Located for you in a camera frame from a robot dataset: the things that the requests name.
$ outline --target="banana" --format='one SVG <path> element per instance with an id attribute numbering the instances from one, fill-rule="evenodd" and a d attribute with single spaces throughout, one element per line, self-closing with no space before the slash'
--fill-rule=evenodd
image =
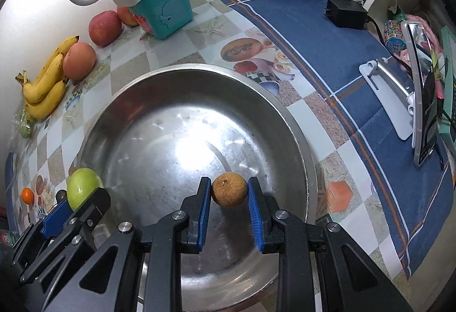
<path id="1" fill-rule="evenodd" d="M 47 93 L 63 75 L 63 53 L 59 53 L 47 68 L 41 80 L 36 83 L 28 83 L 25 79 L 22 92 L 28 103 L 37 104 L 44 100 Z"/>
<path id="2" fill-rule="evenodd" d="M 43 68 L 41 69 L 40 73 L 38 74 L 38 77 L 33 81 L 32 84 L 34 84 L 34 85 L 38 84 L 40 82 L 40 80 L 42 79 L 42 77 L 44 76 L 44 74 L 46 73 L 47 68 L 49 67 L 51 62 L 54 60 L 54 58 L 59 53 L 63 53 L 63 57 L 65 57 L 67 55 L 68 51 L 70 50 L 70 47 L 73 44 L 77 43 L 78 40 L 79 40 L 79 35 L 76 35 L 74 37 L 66 38 L 63 42 L 61 42 L 59 44 L 59 46 L 56 48 L 56 50 L 51 54 L 51 56 L 49 56 L 46 63 L 44 64 Z"/>
<path id="3" fill-rule="evenodd" d="M 26 101 L 25 109 L 32 118 L 36 120 L 43 120 L 56 109 L 65 95 L 65 91 L 65 83 L 61 80 L 52 87 L 45 99 L 39 104 L 31 105 Z"/>

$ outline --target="teal plastic box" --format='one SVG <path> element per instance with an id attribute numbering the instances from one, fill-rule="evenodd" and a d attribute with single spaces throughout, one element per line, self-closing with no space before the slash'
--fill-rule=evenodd
<path id="1" fill-rule="evenodd" d="M 193 19 L 190 0 L 141 0 L 130 11 L 146 33 L 165 39 Z"/>

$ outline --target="patterned tablecloth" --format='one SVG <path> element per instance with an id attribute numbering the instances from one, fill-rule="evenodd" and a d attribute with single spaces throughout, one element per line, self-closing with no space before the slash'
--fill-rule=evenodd
<path id="1" fill-rule="evenodd" d="M 57 110 L 40 124 L 17 162 L 13 182 L 14 215 L 23 231 L 47 213 L 55 193 L 66 189 L 87 129 L 100 110 L 124 85 L 151 70 L 171 64 L 208 63 L 233 69 L 221 49 L 240 38 L 254 38 L 263 50 L 251 58 L 257 70 L 248 76 L 267 87 L 291 112 L 309 142 L 318 179 L 318 214 L 327 212 L 326 189 L 345 181 L 353 196 L 348 207 L 331 214 L 407 297 L 410 288 L 394 249 L 382 205 L 366 167 L 343 126 L 320 94 L 295 65 L 254 24 L 220 0 L 190 0 L 194 19 L 166 40 L 125 28 L 120 37 L 97 49 L 97 65 L 77 85 L 71 85 Z M 35 191 L 35 205 L 19 198 L 23 187 Z M 316 299 L 319 286 L 315 284 Z M 275 297 L 264 301 L 274 308 Z"/>

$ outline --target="small orange fruit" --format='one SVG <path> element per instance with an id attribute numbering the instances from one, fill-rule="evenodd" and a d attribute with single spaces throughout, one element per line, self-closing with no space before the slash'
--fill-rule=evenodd
<path id="1" fill-rule="evenodd" d="M 28 187 L 24 188 L 21 193 L 21 199 L 27 205 L 33 204 L 33 200 L 34 200 L 33 191 Z"/>

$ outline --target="stainless steel pot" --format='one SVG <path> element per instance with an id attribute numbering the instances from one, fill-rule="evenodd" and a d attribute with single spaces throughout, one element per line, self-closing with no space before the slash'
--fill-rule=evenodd
<path id="1" fill-rule="evenodd" d="M 168 66 L 128 84 L 87 133 L 78 165 L 94 169 L 108 188 L 102 226 L 109 231 L 122 221 L 155 223 L 196 193 L 201 176 L 225 171 L 256 175 L 279 205 L 315 220 L 315 167 L 296 121 L 263 87 L 218 66 Z M 204 250 L 182 255 L 182 306 L 253 303 L 277 271 L 277 254 L 254 245 L 247 202 L 234 209 L 212 202 Z"/>

